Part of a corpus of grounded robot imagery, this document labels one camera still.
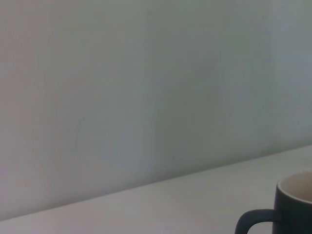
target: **table surface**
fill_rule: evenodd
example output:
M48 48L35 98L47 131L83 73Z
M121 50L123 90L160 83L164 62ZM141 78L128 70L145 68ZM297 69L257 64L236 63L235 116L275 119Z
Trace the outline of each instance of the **table surface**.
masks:
M310 168L312 146L5 220L0 234L233 234L244 212L273 207L279 179Z

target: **dark gray mug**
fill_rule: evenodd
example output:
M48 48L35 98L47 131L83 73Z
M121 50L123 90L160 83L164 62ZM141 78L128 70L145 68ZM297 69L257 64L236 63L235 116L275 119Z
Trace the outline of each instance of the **dark gray mug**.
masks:
M312 234L312 172L301 172L280 181L274 210L243 214L235 234L247 234L254 224L261 222L273 222L273 234Z

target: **wall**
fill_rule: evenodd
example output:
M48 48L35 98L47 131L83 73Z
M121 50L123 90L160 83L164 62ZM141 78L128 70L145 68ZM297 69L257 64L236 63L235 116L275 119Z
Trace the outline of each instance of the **wall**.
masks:
M309 0L2 0L0 219L312 143Z

